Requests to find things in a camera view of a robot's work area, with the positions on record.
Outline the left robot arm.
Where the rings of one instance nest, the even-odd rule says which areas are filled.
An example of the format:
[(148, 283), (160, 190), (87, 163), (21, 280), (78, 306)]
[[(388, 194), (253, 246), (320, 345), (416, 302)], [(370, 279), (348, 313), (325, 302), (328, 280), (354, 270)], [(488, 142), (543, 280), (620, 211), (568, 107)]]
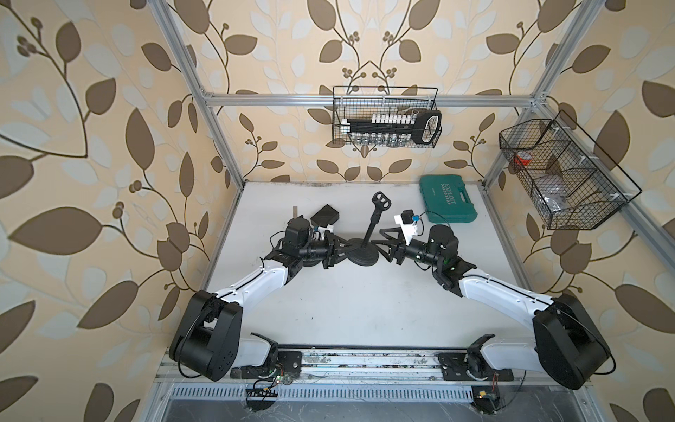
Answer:
[(304, 267), (321, 264), (329, 269), (357, 247), (330, 230), (318, 233), (302, 216), (290, 220), (258, 269), (227, 288), (193, 294), (169, 348), (181, 376), (216, 382), (231, 369), (254, 378), (277, 374), (278, 343), (253, 332), (243, 335), (244, 316)]

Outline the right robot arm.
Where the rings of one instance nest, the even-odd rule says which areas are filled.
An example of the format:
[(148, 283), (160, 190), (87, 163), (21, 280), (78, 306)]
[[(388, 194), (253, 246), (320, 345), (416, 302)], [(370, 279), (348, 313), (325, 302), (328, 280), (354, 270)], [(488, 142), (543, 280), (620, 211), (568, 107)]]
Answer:
[(518, 369), (545, 373), (559, 385), (578, 390), (601, 375), (606, 362), (616, 362), (578, 298), (535, 293), (483, 272), (460, 257), (459, 240), (446, 225), (432, 226), (425, 242), (406, 236), (401, 228), (383, 229), (372, 244), (389, 262), (426, 265), (444, 290), (495, 309), (528, 330), (525, 338), (484, 334), (475, 340), (461, 367), (476, 381)]

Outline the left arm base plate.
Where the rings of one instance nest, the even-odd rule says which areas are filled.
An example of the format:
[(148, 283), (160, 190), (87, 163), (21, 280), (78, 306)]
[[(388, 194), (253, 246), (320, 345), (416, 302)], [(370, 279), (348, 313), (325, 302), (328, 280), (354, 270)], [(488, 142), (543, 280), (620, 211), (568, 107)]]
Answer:
[(276, 341), (253, 332), (240, 340), (230, 378), (255, 381), (279, 378), (289, 384), (301, 372), (301, 352), (282, 349)]

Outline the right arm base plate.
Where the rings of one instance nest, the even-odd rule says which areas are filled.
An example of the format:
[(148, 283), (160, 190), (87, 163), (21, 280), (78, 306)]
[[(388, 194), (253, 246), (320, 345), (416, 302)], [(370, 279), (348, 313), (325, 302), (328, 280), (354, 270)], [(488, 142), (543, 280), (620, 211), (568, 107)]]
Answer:
[(444, 381), (447, 382), (511, 382), (511, 369), (493, 369), (476, 353), (446, 352), (436, 355)]

